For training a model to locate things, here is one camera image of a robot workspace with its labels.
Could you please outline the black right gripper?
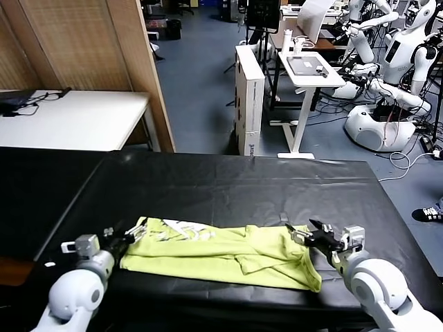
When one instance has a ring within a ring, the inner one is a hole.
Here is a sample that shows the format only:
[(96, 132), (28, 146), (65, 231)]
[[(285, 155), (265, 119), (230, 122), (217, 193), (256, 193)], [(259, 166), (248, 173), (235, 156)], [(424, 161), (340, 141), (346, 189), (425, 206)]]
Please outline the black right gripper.
[(332, 265), (333, 253), (343, 252), (344, 244), (335, 239), (331, 224), (323, 223), (317, 219), (309, 219), (309, 222), (314, 226), (315, 230), (299, 230), (288, 223), (285, 226), (294, 242), (301, 246), (318, 249), (326, 256), (327, 262)]

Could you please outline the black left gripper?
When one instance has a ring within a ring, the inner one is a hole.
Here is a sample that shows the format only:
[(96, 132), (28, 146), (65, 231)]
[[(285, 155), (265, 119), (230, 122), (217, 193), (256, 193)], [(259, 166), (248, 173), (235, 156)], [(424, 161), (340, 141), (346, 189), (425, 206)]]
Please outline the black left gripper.
[(103, 230), (105, 238), (104, 251), (107, 251), (118, 263), (128, 250), (128, 247), (142, 239), (147, 232), (147, 217), (141, 217), (136, 225), (125, 233), (115, 233), (112, 227)]

